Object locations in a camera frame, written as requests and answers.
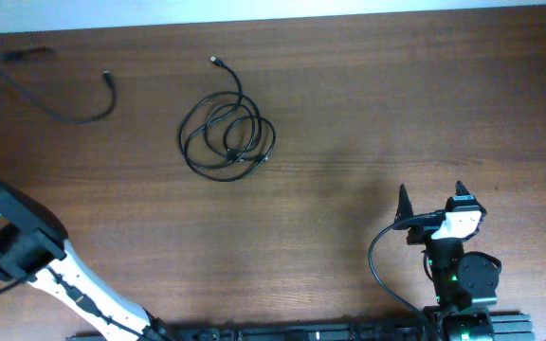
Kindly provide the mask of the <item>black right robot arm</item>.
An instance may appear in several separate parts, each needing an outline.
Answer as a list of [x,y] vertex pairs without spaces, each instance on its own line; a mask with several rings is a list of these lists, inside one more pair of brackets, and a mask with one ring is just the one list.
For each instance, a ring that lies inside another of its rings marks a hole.
[[464,250],[479,232],[486,209],[462,182],[444,208],[416,215],[405,186],[399,188],[395,221],[408,232],[407,244],[423,245],[438,303],[425,315],[439,340],[493,340],[488,308],[497,303],[501,262]]

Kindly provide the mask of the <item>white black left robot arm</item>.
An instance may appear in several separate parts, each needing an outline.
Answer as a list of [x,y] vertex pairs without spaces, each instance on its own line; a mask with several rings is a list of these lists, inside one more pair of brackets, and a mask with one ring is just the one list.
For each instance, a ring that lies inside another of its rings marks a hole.
[[106,340],[171,340],[163,322],[124,298],[77,255],[47,207],[0,180],[0,295],[22,284],[59,299]]

